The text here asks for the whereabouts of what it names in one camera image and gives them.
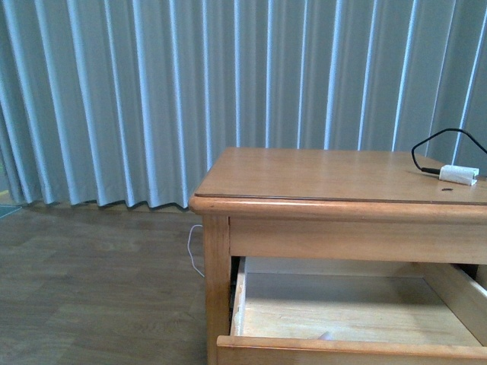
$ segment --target white charger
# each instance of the white charger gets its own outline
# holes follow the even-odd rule
[[[479,169],[475,167],[462,167],[455,165],[444,165],[440,169],[440,180],[472,186],[477,182]]]

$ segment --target curtain fold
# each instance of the curtain fold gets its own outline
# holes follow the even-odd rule
[[[228,146],[487,143],[487,0],[2,0],[17,202],[186,207]],[[445,135],[420,153],[480,167]]]

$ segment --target laminate flooring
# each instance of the laminate flooring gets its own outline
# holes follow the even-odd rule
[[[0,220],[0,364],[204,364],[194,214],[25,208]],[[202,268],[202,232],[192,250]]]

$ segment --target black cable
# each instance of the black cable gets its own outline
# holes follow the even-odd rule
[[[445,132],[460,132],[460,133],[465,134],[468,138],[470,138],[472,140],[473,143],[475,143],[477,145],[478,148],[480,148],[482,151],[484,151],[487,154],[487,149],[485,149],[485,147],[483,147],[469,132],[464,131],[463,129],[460,129],[460,128],[446,128],[446,129],[443,129],[437,133],[434,133],[433,135],[430,135],[424,141],[419,142],[416,146],[414,146],[411,149],[412,161],[414,162],[416,167],[418,167],[423,173],[433,173],[435,175],[439,175],[440,169],[432,169],[430,167],[420,167],[418,161],[416,160],[416,156],[414,154],[415,149],[418,148],[419,146],[421,146],[422,144],[426,143],[427,141],[430,141],[431,139],[433,139],[437,135],[440,135],[440,134],[445,133]]]

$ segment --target wooden furniture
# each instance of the wooden furniture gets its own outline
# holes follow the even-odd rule
[[[441,166],[426,157],[420,157],[419,163]],[[217,358],[221,365],[487,363],[487,292],[448,264],[487,264],[485,182],[470,187],[439,181],[417,170],[407,153],[229,148],[196,190],[190,206],[203,217],[209,364],[216,364]],[[232,256],[248,259],[242,260],[230,313]],[[256,274],[249,264],[274,265],[274,261],[259,263],[253,259],[256,256],[332,260],[317,266],[321,276],[315,284],[300,280],[316,273],[279,270],[281,277],[261,272],[274,276],[248,281],[245,268],[247,274]],[[387,262],[398,266],[390,271]],[[414,272],[413,277],[404,278],[403,268]],[[342,277],[330,278],[340,272]],[[317,339],[316,334],[299,338],[293,336],[294,330],[287,335],[279,331],[278,335],[256,333],[259,337],[239,335],[236,329],[246,307],[242,291],[274,295],[280,301],[286,296],[279,288],[287,288],[284,293],[296,292],[297,298],[303,295],[315,303],[310,293],[327,287],[321,284],[323,278],[335,283],[316,294],[324,298],[317,304],[318,312],[324,311],[323,306],[329,309],[326,321],[328,315],[346,317],[339,312],[344,310],[341,303],[330,306],[327,301],[341,293],[340,300],[358,306],[360,318],[384,313],[391,333],[404,323],[401,318],[411,316],[407,313],[416,313],[415,328],[406,326],[409,334],[403,340],[397,333],[380,333],[386,329],[374,321],[367,325],[377,327],[375,331],[362,331],[367,327],[362,323],[364,327],[356,328],[354,335],[353,329],[344,338],[333,339],[332,333],[331,341]],[[270,290],[269,280],[275,290]],[[287,281],[295,286],[286,286]],[[261,282],[267,289],[250,289],[251,282]],[[402,292],[405,285],[409,289]],[[355,295],[354,290],[361,288],[368,290]],[[368,306],[372,302],[379,306]],[[274,312],[285,315],[283,309]],[[295,312],[295,322],[300,317],[305,321],[304,309]],[[430,314],[436,318],[433,322],[426,321]],[[361,323],[357,316],[350,318],[348,326]],[[282,327],[288,326],[287,319],[281,319]],[[256,321],[272,323],[265,316]]]

